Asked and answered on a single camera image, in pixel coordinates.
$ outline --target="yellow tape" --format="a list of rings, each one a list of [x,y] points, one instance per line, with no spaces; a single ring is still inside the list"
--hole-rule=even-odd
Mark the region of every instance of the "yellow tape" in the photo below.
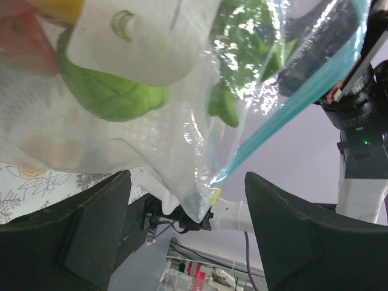
[[[222,192],[222,189],[218,189],[218,190],[217,190],[217,195],[216,195],[216,198],[215,198],[214,201],[213,201],[213,205],[217,203],[218,198],[219,198],[221,192]]]

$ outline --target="yellow object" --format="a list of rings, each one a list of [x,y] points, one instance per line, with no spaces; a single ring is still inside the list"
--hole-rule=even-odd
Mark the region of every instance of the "yellow object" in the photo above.
[[[77,22],[85,0],[26,0],[52,18],[71,24]]]
[[[217,190],[216,198],[215,198],[214,201],[213,201],[213,205],[217,203],[218,198],[219,198],[221,192],[222,192],[222,189],[218,189],[218,190]]]

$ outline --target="red vegetable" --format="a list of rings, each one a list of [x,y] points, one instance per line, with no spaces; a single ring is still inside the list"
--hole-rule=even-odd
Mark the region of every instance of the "red vegetable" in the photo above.
[[[56,53],[34,14],[35,9],[20,0],[0,0],[0,61],[55,76],[59,73]]]

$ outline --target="plastic bag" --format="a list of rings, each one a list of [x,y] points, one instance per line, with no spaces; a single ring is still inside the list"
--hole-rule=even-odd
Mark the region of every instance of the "plastic bag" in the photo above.
[[[200,222],[228,174],[351,68],[368,9],[367,0],[3,0],[0,161],[92,173],[149,166]],[[312,50],[338,18],[341,48]],[[309,65],[316,72],[303,79]],[[301,87],[281,96],[289,76]],[[247,120],[259,128],[252,137]]]

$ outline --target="white wall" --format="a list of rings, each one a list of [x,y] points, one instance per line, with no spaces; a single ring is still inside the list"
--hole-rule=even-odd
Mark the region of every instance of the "white wall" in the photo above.
[[[386,58],[388,42],[373,60],[373,66]],[[336,147],[338,140],[339,131],[320,107],[311,105],[268,140],[228,179],[222,197],[246,203],[244,176],[246,172],[253,171],[308,201],[336,203],[340,164]],[[380,214],[378,223],[386,225],[385,207]],[[252,264],[261,267],[255,237],[251,235],[250,239]],[[192,232],[181,236],[180,240],[197,249],[245,261],[242,232]]]

